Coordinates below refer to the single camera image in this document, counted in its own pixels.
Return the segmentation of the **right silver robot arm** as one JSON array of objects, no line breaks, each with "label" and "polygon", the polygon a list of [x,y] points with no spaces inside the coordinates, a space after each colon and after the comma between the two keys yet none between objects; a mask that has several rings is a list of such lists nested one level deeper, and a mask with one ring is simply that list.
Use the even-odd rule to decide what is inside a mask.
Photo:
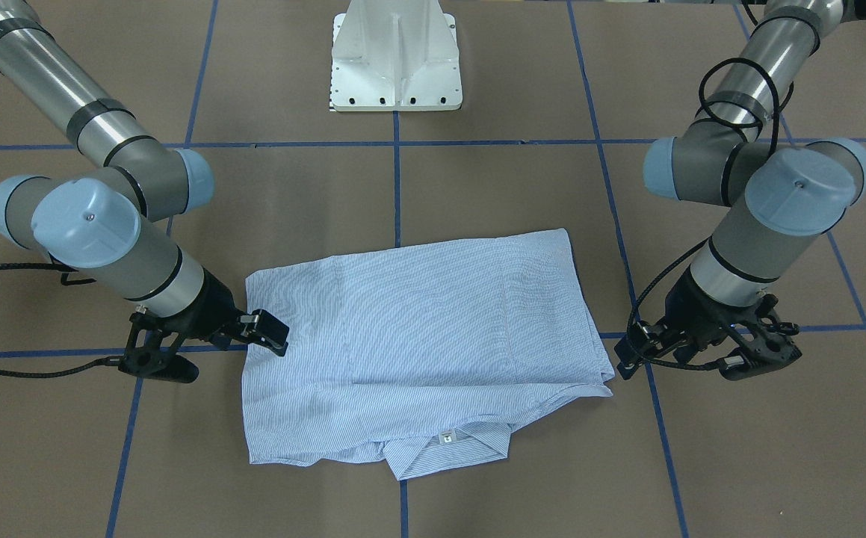
[{"label": "right silver robot arm", "polygon": [[214,174],[197,151],[167,149],[74,61],[26,1],[0,1],[0,74],[15,84],[93,164],[69,179],[16,175],[0,183],[0,235],[43,256],[44,269],[106,285],[137,307],[112,365],[138,378],[190,383],[181,356],[197,339],[287,351],[289,329],[269,312],[245,312],[230,289],[157,222],[206,205]]}]

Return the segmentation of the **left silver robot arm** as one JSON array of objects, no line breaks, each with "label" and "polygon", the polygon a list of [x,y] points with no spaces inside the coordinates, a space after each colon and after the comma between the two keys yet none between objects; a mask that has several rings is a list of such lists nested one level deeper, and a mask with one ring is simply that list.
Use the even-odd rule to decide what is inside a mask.
[{"label": "left silver robot arm", "polygon": [[799,328],[779,317],[770,286],[866,194],[866,149],[846,137],[781,144],[780,115],[802,65],[856,20],[866,20],[866,1],[771,1],[746,48],[720,62],[715,90],[700,82],[686,132],[651,144],[643,179],[652,194],[727,212],[681,256],[688,266],[657,323],[637,319],[635,300],[615,345],[621,378],[652,364],[743,380],[801,357]]}]

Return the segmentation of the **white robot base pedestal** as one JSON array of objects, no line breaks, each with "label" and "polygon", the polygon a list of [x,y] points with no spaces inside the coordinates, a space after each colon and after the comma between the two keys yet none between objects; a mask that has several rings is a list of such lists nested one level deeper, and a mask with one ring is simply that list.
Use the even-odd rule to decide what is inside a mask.
[{"label": "white robot base pedestal", "polygon": [[439,1],[352,1],[333,18],[331,58],[333,111],[463,105],[457,21]]}]

